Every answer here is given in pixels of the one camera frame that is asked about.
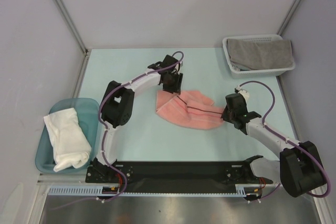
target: shiny brown floor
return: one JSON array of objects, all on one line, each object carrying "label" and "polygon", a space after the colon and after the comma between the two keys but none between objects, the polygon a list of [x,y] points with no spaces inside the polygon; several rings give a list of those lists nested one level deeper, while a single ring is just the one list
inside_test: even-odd
[{"label": "shiny brown floor", "polygon": [[283,189],[261,204],[247,204],[242,198],[127,196],[104,204],[85,200],[52,210],[77,199],[79,197],[48,196],[40,224],[321,223],[310,196],[292,198]]}]

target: gray towel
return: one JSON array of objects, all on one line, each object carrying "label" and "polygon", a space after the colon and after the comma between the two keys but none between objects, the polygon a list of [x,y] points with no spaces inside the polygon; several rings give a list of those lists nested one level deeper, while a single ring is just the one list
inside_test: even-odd
[{"label": "gray towel", "polygon": [[294,62],[290,40],[250,42],[228,39],[227,45],[231,62],[248,69],[289,68]]}]

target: white wall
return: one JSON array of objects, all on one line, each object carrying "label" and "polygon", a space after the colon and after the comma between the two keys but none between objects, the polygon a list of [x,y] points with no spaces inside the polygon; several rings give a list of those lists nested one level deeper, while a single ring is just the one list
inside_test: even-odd
[{"label": "white wall", "polygon": [[71,96],[82,57],[52,0],[0,0],[0,213],[22,182],[15,223],[33,203],[43,116]]},{"label": "white wall", "polygon": [[293,0],[64,0],[87,47],[214,47],[274,34]]},{"label": "white wall", "polygon": [[292,40],[294,71],[282,76],[302,141],[317,146],[336,209],[336,0],[303,0],[284,37]]}]

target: white table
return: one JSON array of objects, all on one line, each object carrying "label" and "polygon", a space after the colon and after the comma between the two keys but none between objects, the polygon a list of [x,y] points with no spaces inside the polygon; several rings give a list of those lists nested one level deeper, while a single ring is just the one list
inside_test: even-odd
[{"label": "white table", "polygon": [[[165,55],[181,50],[185,58],[182,90],[200,90],[216,106],[225,106],[225,96],[247,79],[231,77],[222,48],[94,49],[83,79],[80,97],[101,102],[108,83],[125,82],[143,73],[147,66],[162,61]],[[268,123],[293,137],[288,114],[276,77],[253,78],[269,85],[276,104]],[[120,161],[234,161],[254,155],[276,156],[257,140],[244,135],[232,124],[212,130],[195,130],[171,124],[155,114],[157,86],[137,97],[130,121],[124,126],[118,145]],[[250,93],[249,111],[261,115],[271,105],[269,91],[258,84],[244,86]]]}]

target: pink cloth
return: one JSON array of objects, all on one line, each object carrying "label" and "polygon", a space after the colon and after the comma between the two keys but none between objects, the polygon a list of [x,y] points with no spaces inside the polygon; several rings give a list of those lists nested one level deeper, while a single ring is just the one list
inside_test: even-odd
[{"label": "pink cloth", "polygon": [[221,126],[224,108],[214,107],[214,101],[199,91],[171,94],[159,90],[156,94],[156,113],[163,119],[182,127],[209,130]]}]

